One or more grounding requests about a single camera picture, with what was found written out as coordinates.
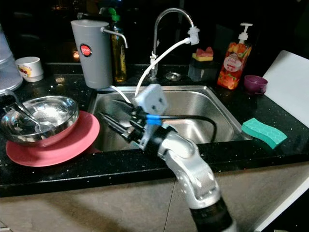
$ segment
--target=faucet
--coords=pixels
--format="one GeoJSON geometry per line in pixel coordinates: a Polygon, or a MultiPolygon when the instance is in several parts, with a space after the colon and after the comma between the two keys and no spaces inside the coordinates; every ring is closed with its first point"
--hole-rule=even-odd
{"type": "MultiPolygon", "coordinates": [[[[199,39],[198,39],[199,29],[194,26],[190,15],[185,10],[182,10],[182,9],[179,9],[179,8],[168,8],[165,11],[163,11],[161,14],[159,14],[159,16],[156,19],[155,24],[154,24],[154,30],[155,30],[154,31],[154,47],[153,47],[153,50],[152,50],[152,54],[150,56],[150,63],[153,63],[155,61],[155,59],[157,58],[156,47],[157,47],[157,36],[158,36],[159,22],[163,18],[163,16],[165,16],[166,14],[171,13],[171,12],[180,13],[189,21],[191,27],[190,27],[190,30],[188,31],[188,34],[190,35],[191,45],[198,44],[198,42],[199,42],[199,39]]],[[[156,80],[157,72],[158,72],[158,65],[155,65],[151,69],[151,72],[150,72],[150,79],[151,80],[153,80],[153,81],[156,80]]]]}

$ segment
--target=white tube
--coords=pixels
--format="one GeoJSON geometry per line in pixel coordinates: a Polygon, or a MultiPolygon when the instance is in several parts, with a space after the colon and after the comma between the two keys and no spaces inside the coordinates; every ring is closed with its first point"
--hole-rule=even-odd
{"type": "Polygon", "coordinates": [[[145,79],[146,75],[150,72],[150,70],[160,61],[162,60],[168,53],[170,53],[172,50],[174,50],[176,47],[182,45],[182,44],[189,44],[190,43],[190,38],[185,38],[184,40],[179,41],[178,43],[174,44],[172,47],[170,47],[168,50],[166,50],[162,55],[158,57],[149,67],[144,71],[143,75],[141,76],[136,89],[135,89],[135,94],[134,97],[136,97],[139,93],[140,86],[145,79]]]}
{"type": "Polygon", "coordinates": [[[111,86],[111,88],[116,90],[121,95],[121,97],[125,99],[127,103],[131,103],[130,100],[125,96],[125,94],[120,89],[118,89],[116,86],[111,86]]]}

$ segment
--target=dark background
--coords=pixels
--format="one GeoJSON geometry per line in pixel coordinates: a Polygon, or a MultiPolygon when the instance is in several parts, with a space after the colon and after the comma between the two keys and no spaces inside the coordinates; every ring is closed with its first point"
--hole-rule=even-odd
{"type": "MultiPolygon", "coordinates": [[[[44,62],[78,62],[70,21],[84,18],[110,21],[104,9],[115,7],[121,16],[129,49],[127,63],[149,63],[156,17],[169,7],[185,9],[200,29],[200,44],[182,45],[161,64],[189,64],[197,48],[211,46],[222,61],[228,43],[238,41],[242,22],[253,45],[246,73],[263,75],[281,50],[309,58],[308,0],[1,0],[0,23],[15,58],[39,56],[44,62]]],[[[160,55],[187,36],[189,24],[177,13],[159,24],[160,55]]]]}

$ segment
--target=stainless steel sink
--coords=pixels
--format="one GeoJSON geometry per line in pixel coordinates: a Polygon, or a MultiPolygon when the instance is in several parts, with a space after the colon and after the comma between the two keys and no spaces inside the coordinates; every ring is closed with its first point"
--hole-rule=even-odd
{"type": "MultiPolygon", "coordinates": [[[[124,94],[133,98],[135,87],[120,87],[124,94]]],[[[172,86],[163,87],[169,107],[166,115],[199,115],[211,118],[217,123],[215,142],[248,140],[250,137],[241,131],[241,125],[224,107],[219,99],[206,86],[172,86]]],[[[116,151],[138,148],[136,144],[126,143],[123,138],[112,131],[100,118],[98,112],[106,112],[129,126],[130,117],[126,115],[112,100],[122,99],[119,93],[105,91],[96,96],[90,103],[89,112],[100,121],[100,133],[94,142],[95,148],[101,151],[116,151]]],[[[209,143],[213,126],[207,121],[197,119],[167,120],[179,134],[193,140],[197,144],[209,143]]]]}

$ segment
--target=black granite countertop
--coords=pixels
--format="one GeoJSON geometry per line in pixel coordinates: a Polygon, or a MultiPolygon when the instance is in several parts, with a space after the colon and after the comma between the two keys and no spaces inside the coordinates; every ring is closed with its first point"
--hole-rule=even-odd
{"type": "MultiPolygon", "coordinates": [[[[79,65],[51,65],[52,74],[44,79],[23,82],[15,93],[23,100],[46,95],[63,95],[75,99],[80,110],[87,111],[93,90],[85,85],[79,65]]],[[[133,86],[145,66],[137,66],[125,86],[133,86]]],[[[182,70],[172,66],[170,70],[182,70]]],[[[163,80],[161,85],[192,85],[188,78],[179,82],[163,80]]],[[[244,170],[309,160],[309,129],[264,95],[249,96],[242,87],[230,91],[209,85],[215,95],[240,124],[255,117],[287,135],[287,139],[272,150],[267,144],[252,139],[198,145],[202,158],[214,172],[244,170]]],[[[5,151],[6,139],[0,135],[0,196],[18,196],[44,192],[92,188],[120,183],[172,177],[165,163],[149,159],[141,150],[94,153],[91,148],[64,163],[42,168],[18,165],[5,151]]]]}

